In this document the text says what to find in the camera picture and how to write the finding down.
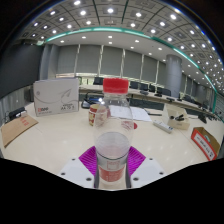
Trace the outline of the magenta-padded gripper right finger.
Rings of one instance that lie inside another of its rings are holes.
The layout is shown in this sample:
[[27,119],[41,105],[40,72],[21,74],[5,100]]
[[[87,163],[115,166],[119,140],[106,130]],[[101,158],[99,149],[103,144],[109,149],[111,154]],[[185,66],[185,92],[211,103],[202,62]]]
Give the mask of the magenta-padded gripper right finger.
[[166,176],[166,172],[154,158],[147,158],[131,147],[127,157],[126,186],[140,188]]

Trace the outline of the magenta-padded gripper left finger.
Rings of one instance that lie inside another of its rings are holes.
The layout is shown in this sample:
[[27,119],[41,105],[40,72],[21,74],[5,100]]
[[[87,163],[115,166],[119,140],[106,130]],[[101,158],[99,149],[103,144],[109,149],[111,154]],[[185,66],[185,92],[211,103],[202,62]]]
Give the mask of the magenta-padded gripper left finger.
[[81,156],[70,159],[59,172],[59,176],[84,188],[96,187],[97,156],[95,147],[87,149]]

